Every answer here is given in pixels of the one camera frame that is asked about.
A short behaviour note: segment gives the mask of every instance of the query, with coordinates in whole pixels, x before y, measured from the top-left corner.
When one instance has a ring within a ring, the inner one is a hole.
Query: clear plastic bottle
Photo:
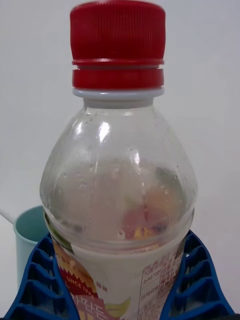
[[[197,194],[186,153],[153,106],[164,92],[165,12],[110,0],[77,6],[70,22],[73,93],[84,107],[40,184],[59,270],[81,320],[157,320]]]

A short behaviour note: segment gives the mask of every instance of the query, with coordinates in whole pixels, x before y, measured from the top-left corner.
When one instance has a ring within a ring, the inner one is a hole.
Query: bottle neck ring
[[[151,100],[164,94],[164,88],[139,90],[86,90],[73,88],[72,93],[86,100],[139,101]]]

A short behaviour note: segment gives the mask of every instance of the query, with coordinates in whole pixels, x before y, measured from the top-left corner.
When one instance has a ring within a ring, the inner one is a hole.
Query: light blue cup
[[[20,286],[25,266],[35,245],[48,233],[41,205],[23,212],[13,224],[16,234],[17,285]]]

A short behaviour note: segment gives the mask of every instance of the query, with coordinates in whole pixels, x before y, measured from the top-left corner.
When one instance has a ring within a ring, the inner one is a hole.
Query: white background
[[[0,0],[0,210],[12,220],[40,203],[48,155],[82,105],[72,96],[69,36],[69,12],[78,3]],[[167,17],[159,110],[196,171],[192,229],[210,251],[226,298],[240,312],[240,1],[156,3]],[[3,316],[16,294],[16,258],[12,228],[2,218],[0,242]]]

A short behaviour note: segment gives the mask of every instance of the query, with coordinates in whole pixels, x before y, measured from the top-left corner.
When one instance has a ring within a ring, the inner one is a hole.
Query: bottle cap
[[[157,89],[164,84],[165,12],[153,3],[107,0],[70,13],[73,86],[88,90]]]

